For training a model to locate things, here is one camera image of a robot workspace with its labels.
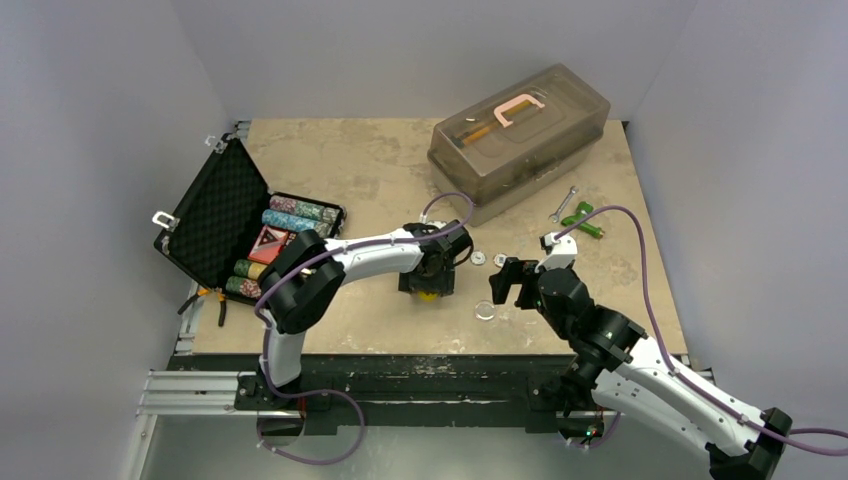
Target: toolbox handle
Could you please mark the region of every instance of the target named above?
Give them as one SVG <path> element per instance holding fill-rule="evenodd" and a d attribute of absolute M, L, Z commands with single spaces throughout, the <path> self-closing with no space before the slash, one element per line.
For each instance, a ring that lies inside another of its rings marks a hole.
<path fill-rule="evenodd" d="M 517 107 L 518 105 L 521 105 L 524 102 L 530 102 L 539 108 L 545 108 L 545 104 L 536 100 L 536 97 L 534 97 L 533 95 L 522 93 L 520 95 L 517 95 L 515 98 L 507 100 L 504 103 L 495 107 L 495 118 L 497 118 L 498 121 L 501 122 L 501 125 L 503 125 L 504 128 L 512 125 L 512 120 L 507 120 L 506 117 L 503 116 L 504 112 L 514 107 Z"/>

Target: open black case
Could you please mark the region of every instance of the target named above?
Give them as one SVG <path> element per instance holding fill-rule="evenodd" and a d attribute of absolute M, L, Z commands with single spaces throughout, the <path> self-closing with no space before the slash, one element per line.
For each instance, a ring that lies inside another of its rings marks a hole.
<path fill-rule="evenodd" d="M 226 134 L 191 183 L 173 214 L 157 212 L 162 226 L 153 246 L 202 287 L 222 291 L 237 260 L 247 258 L 259 231 L 262 212 L 272 195 L 338 209 L 330 237 L 339 235 L 347 212 L 341 205 L 275 192 L 262 178 L 244 144 Z M 229 299 L 253 305 L 256 301 L 226 292 Z"/>

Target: case lid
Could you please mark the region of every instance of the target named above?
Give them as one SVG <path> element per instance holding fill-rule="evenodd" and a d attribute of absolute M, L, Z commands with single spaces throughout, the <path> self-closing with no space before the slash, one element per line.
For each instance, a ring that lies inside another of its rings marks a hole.
<path fill-rule="evenodd" d="M 271 195 L 244 145 L 226 135 L 154 246 L 206 288 L 223 287 L 256 240 Z"/>
<path fill-rule="evenodd" d="M 556 160 L 528 159 L 527 154 L 569 133 L 582 138 L 565 142 L 567 151 L 558 152 L 558 158 L 597 139 L 595 123 L 606 120 L 608 111 L 607 100 L 557 64 L 436 125 L 436 135 L 443 136 L 453 152 L 436 151 L 434 156 L 466 193 L 487 189 L 489 178 L 497 183 L 524 178 L 522 169 L 539 169 L 544 166 L 539 162 Z M 583 129 L 592 135 L 580 134 Z"/>

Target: beige tabletop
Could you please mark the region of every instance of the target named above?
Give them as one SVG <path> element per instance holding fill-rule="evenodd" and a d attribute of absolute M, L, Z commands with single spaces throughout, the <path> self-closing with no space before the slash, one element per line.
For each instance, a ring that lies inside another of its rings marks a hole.
<path fill-rule="evenodd" d="M 341 238 L 379 235 L 417 221 L 427 201 L 439 193 L 430 181 L 426 152 L 439 119 L 274 119 L 254 120 L 248 150 L 277 191 L 344 205 L 348 220 Z M 650 218 L 622 125 L 607 122 L 604 137 L 588 159 L 534 196 L 479 227 L 469 227 L 475 248 L 488 257 L 482 266 L 457 268 L 453 296 L 424 302 L 397 291 L 395 274 L 343 287 L 324 318 L 309 330 L 310 353 L 397 354 L 556 354 L 570 353 L 535 311 L 506 305 L 488 322 L 474 316 L 481 300 L 491 300 L 487 278 L 497 272 L 497 253 L 541 259 L 539 236 L 554 230 L 550 215 L 575 185 L 579 193 L 566 209 L 586 200 L 596 208 L 630 208 L 645 227 L 650 296 L 660 328 L 673 353 L 686 345 L 657 249 Z M 450 204 L 437 204 L 431 220 L 460 217 Z M 596 240 L 574 232 L 575 270 L 599 304 L 630 317 L 651 332 L 639 272 L 636 231 L 622 213 L 595 217 L 606 235 Z M 217 326 L 217 302 L 200 307 L 195 353 L 258 353 L 262 323 L 252 310 L 229 302 L 226 323 Z"/>

